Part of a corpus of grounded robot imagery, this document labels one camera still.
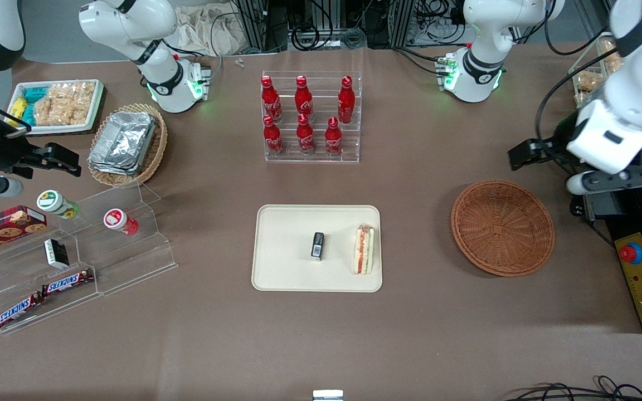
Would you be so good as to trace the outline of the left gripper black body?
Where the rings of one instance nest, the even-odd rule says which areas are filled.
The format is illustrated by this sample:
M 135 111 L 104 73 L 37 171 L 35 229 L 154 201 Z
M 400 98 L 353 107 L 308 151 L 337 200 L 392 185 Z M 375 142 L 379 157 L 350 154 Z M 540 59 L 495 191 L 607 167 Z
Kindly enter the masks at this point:
M 577 114 L 571 114 L 556 125 L 553 135 L 551 135 L 549 139 L 551 144 L 551 154 L 549 157 L 551 160 L 557 160 L 558 162 L 579 162 L 578 157 L 567 150 L 568 143 L 574 137 L 577 117 Z

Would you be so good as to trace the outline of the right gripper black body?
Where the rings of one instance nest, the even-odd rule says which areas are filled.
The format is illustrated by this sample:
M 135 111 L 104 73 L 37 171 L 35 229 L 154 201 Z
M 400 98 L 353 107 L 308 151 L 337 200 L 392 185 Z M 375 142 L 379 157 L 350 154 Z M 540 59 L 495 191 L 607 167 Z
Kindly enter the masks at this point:
M 0 173 L 32 178 L 35 169 L 47 169 L 48 165 L 38 153 L 41 148 L 29 144 L 24 135 L 7 137 L 15 132 L 10 125 L 0 125 Z

